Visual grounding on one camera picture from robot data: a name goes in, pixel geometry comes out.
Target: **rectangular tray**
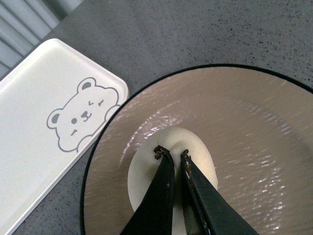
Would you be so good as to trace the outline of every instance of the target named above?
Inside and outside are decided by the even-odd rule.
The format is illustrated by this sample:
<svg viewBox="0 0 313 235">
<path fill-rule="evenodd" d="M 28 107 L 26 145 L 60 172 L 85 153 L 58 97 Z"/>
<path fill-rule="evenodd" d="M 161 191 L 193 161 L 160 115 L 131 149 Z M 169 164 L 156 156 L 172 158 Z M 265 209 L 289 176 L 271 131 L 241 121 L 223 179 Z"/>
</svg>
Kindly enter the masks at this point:
<svg viewBox="0 0 313 235">
<path fill-rule="evenodd" d="M 12 234 L 94 143 L 126 83 L 58 39 L 0 82 L 0 234 Z"/>
</svg>

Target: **black tongs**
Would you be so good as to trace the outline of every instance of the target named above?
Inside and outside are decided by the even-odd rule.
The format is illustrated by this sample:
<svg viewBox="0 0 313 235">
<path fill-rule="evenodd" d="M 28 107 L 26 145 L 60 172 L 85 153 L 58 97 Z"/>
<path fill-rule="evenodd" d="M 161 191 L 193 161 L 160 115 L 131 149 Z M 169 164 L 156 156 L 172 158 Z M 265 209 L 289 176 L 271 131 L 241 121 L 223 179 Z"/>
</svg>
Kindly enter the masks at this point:
<svg viewBox="0 0 313 235">
<path fill-rule="evenodd" d="M 174 204 L 174 163 L 162 146 L 154 149 L 163 157 L 141 202 L 121 235 L 171 235 Z M 188 235 L 257 235 L 215 190 L 188 156 L 181 154 L 183 215 Z"/>
</svg>

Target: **window blinds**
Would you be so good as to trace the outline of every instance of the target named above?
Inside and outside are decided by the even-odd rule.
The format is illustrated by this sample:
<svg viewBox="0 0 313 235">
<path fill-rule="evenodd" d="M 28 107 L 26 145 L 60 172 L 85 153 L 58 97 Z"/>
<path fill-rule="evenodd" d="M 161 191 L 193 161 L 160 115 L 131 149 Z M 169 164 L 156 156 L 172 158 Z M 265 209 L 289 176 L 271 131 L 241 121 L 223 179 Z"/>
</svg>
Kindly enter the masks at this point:
<svg viewBox="0 0 313 235">
<path fill-rule="evenodd" d="M 0 0 L 0 77 L 82 1 Z"/>
</svg>

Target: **gray countertop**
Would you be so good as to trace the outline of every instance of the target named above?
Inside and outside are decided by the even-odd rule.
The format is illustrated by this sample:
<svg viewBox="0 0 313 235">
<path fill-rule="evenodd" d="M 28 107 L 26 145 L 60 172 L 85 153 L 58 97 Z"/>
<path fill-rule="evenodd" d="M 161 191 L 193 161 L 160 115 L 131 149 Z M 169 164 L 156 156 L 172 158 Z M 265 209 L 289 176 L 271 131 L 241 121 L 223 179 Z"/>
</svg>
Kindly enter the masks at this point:
<svg viewBox="0 0 313 235">
<path fill-rule="evenodd" d="M 242 64 L 313 88 L 312 1 L 85 0 L 43 41 L 59 38 L 121 77 L 130 94 L 166 74 Z M 80 234 L 86 154 L 14 235 Z"/>
</svg>

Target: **bear illustration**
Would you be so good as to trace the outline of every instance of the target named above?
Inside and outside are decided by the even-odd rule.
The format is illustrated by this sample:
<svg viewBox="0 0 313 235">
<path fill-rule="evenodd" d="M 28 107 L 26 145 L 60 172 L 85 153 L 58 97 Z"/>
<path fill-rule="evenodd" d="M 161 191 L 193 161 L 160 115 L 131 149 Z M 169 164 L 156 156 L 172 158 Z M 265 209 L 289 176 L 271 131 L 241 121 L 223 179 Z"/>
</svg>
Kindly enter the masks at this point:
<svg viewBox="0 0 313 235">
<path fill-rule="evenodd" d="M 118 97 L 115 88 L 98 86 L 93 77 L 81 81 L 77 93 L 47 119 L 47 127 L 55 129 L 59 148 L 78 152 L 84 147 L 118 109 Z"/>
</svg>

